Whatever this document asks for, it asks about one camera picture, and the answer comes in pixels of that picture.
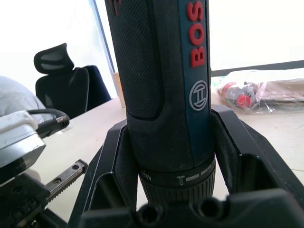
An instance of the black plastic mount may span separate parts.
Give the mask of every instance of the black plastic mount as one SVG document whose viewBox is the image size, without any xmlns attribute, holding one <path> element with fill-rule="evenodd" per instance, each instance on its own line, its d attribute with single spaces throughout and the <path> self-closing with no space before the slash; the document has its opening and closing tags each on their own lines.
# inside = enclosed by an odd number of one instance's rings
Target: black plastic mount
<svg viewBox="0 0 304 228">
<path fill-rule="evenodd" d="M 148 204 L 136 212 L 139 169 L 122 121 L 110 129 L 90 163 L 68 226 L 304 227 L 304 187 L 268 140 L 221 105 L 213 107 L 212 125 L 230 193 L 226 201 Z"/>
</svg>

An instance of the table surface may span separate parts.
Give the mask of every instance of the table surface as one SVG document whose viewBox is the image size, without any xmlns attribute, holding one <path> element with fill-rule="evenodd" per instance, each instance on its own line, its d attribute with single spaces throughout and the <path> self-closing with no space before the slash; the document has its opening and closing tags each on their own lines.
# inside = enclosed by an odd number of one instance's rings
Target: table surface
<svg viewBox="0 0 304 228">
<path fill-rule="evenodd" d="M 211 96 L 213 104 L 220 104 L 216 95 Z M 264 135 L 277 152 L 304 183 L 304 113 L 289 114 L 238 114 L 239 118 Z M 118 98 L 115 98 L 75 119 L 63 131 L 45 138 L 47 144 L 37 162 L 32 166 L 46 184 L 71 166 L 78 159 L 89 163 L 104 143 L 107 131 L 126 118 Z M 68 221 L 77 198 L 83 176 L 48 207 Z M 141 184 L 138 187 L 138 203 L 146 203 Z M 217 168 L 214 197 L 223 200 L 228 194 L 223 177 Z"/>
</svg>

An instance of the bosch screwdriver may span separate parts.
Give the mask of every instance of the bosch screwdriver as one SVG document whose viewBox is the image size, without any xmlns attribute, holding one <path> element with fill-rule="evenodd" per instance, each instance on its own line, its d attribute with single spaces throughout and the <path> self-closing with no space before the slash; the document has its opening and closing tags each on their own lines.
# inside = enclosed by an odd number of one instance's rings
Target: bosch screwdriver
<svg viewBox="0 0 304 228">
<path fill-rule="evenodd" d="M 212 196 L 207 0 L 105 0 L 132 149 L 151 203 Z"/>
</svg>

